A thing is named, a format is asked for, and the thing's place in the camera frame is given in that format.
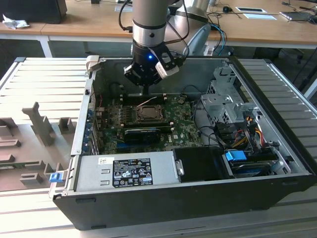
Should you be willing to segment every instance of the green circuit board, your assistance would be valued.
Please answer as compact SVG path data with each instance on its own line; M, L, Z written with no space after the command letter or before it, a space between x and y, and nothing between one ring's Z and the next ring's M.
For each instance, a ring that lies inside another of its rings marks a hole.
M103 128L104 154L142 153L170 151L178 147L202 146L199 132L192 121L192 108L189 102L182 101L180 96L167 97L161 105L164 119L174 123L174 131L161 133L160 142L152 145L125 146L123 134L125 128L120 126L120 102L113 100L107 108L108 125Z

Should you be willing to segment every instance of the barcode sticker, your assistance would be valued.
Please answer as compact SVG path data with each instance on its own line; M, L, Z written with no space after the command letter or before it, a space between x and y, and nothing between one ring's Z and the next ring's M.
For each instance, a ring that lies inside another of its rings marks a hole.
M114 161L114 157L100 157L98 159L99 165L112 165Z

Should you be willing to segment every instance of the blue latch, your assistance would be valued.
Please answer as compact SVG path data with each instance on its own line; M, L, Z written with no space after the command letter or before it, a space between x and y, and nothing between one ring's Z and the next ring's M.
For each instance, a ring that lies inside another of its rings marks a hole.
M230 150L225 153L228 161L247 160L246 155L242 150Z
M52 173L50 176L50 182L63 182L64 172Z

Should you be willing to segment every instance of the white paper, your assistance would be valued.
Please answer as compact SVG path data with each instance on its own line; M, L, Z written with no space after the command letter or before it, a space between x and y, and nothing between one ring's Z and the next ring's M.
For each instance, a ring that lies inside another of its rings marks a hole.
M23 27L29 27L30 26L24 20L13 20L13 19L7 18L5 15L3 15L3 19L4 20L2 21L2 23L6 27L11 28L13 30L15 30L16 28L23 28Z
M272 15L264 15L264 14L250 14L250 13L244 13L243 14L248 19L262 19L262 20L277 20Z

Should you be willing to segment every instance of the computer case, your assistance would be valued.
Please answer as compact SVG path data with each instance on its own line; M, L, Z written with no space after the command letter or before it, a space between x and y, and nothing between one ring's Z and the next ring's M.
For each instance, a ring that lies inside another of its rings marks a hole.
M67 12L65 0L1 0L1 18L60 24Z

